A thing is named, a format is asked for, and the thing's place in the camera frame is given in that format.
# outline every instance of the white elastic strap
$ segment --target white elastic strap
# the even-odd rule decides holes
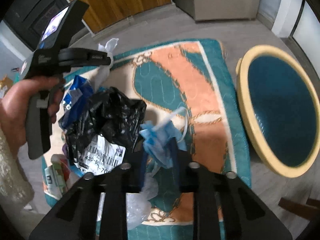
[[[178,142],[181,142],[186,134],[187,134],[187,130],[188,130],[188,111],[186,110],[185,107],[181,106],[179,107],[177,110],[173,111],[168,117],[166,117],[161,123],[157,124],[156,126],[154,126],[152,129],[153,131],[158,130],[159,128],[165,126],[173,117],[175,117],[177,114],[182,113],[183,111],[186,111],[186,116],[185,116],[185,122],[184,122],[184,131],[182,134],[181,139]]]

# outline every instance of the human hand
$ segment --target human hand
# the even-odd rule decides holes
[[[41,90],[50,90],[59,83],[55,77],[34,77],[14,84],[0,101],[0,127],[7,139],[11,153],[16,158],[19,148],[26,143],[26,116],[29,99]],[[52,123],[57,120],[63,92],[59,89],[53,104],[48,107]]]

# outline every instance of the black plastic bag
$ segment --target black plastic bag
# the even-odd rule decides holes
[[[146,103],[127,98],[115,87],[98,92],[87,100],[79,120],[73,122],[66,133],[70,163],[79,161],[97,134],[110,143],[124,146],[126,152],[132,152],[144,119]]]

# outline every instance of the black door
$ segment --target black door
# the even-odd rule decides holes
[[[66,0],[15,0],[4,21],[22,42],[35,50],[51,18],[67,4]],[[80,23],[75,28],[79,31],[84,25]]]

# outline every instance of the yellow rim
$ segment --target yellow rim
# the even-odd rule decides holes
[[[296,167],[290,167],[283,164],[272,152],[267,141],[265,140],[260,126],[255,118],[252,102],[249,93],[248,87],[248,70],[251,62],[260,56],[273,56],[277,57],[284,62],[288,63],[302,78],[305,82],[310,95],[312,97],[313,104],[316,110],[316,138],[312,147],[311,152],[309,153],[306,160]],[[319,128],[320,128],[320,104],[319,99],[316,94],[316,91],[303,70],[300,64],[292,58],[289,54],[284,51],[268,45],[259,45],[251,48],[242,58],[242,61],[238,63],[237,66],[237,94],[239,99],[239,107],[242,115],[242,119],[244,122],[244,126],[247,130],[249,138],[253,144],[254,149],[258,153],[261,160],[267,165],[272,171],[283,175],[285,177],[294,178],[304,174],[313,164],[314,160],[317,157],[319,148],[320,148],[320,136],[319,136]]]

